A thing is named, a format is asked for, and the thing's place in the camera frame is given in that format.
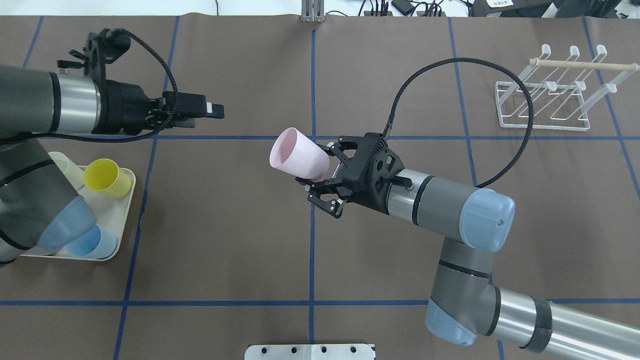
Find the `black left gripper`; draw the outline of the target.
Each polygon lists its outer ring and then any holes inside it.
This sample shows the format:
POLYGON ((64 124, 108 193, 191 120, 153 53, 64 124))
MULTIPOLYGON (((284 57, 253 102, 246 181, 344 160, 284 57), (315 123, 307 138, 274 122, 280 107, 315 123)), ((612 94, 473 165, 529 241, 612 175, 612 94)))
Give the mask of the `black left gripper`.
POLYGON ((138 85, 99 82, 99 134, 153 137, 163 129, 195 128, 194 118, 173 117, 174 97, 149 98, 138 85))

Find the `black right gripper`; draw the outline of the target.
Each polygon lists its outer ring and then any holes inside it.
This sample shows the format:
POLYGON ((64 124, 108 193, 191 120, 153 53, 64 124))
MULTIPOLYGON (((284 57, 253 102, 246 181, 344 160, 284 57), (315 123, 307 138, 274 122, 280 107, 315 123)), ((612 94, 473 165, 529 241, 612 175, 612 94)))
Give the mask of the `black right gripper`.
POLYGON ((340 160, 331 184, 307 184, 306 198, 325 214, 340 219, 345 203, 389 214, 387 199, 397 174, 405 169, 382 133, 342 136, 325 153, 340 160))

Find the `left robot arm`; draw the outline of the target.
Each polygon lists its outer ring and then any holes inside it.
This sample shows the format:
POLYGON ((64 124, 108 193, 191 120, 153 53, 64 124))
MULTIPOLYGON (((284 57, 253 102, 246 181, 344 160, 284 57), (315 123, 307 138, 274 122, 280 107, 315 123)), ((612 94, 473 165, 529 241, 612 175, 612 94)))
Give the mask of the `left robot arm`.
POLYGON ((40 248, 54 253, 96 227, 87 201, 66 179, 39 137, 125 133, 144 139, 190 118, 206 116, 200 95, 172 90, 149 98, 134 84, 1 66, 1 266, 40 248))

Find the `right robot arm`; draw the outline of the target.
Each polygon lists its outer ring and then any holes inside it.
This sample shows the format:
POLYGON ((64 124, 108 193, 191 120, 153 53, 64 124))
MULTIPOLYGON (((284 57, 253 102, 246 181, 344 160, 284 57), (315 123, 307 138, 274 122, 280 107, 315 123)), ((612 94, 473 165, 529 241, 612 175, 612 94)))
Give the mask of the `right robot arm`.
MULTIPOLYGON (((518 205, 489 284, 502 296, 551 300, 554 310, 639 326, 639 137, 546 137, 528 145, 495 187, 518 205)), ((315 343, 366 343, 379 359, 550 360, 480 333, 451 344, 425 325, 441 250, 438 234, 348 205, 342 219, 311 215, 310 335, 315 343)))

